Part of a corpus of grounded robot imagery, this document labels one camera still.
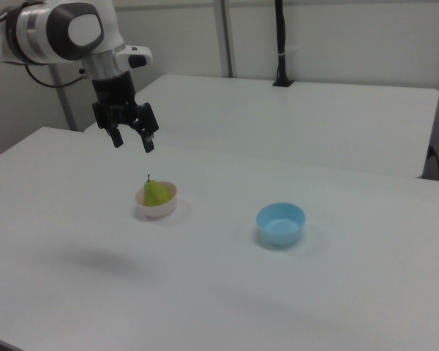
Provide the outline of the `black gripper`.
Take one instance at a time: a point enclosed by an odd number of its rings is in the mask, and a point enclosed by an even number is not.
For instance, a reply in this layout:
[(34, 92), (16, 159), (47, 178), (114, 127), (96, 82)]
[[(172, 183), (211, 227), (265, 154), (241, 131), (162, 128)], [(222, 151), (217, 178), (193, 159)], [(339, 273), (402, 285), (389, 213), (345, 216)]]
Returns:
[(159, 130), (149, 103), (135, 102), (135, 87), (130, 72), (112, 78), (92, 79), (97, 101), (92, 104), (97, 126), (104, 129), (115, 148), (124, 144), (119, 124), (128, 125), (141, 138), (144, 150), (154, 150), (154, 133)]

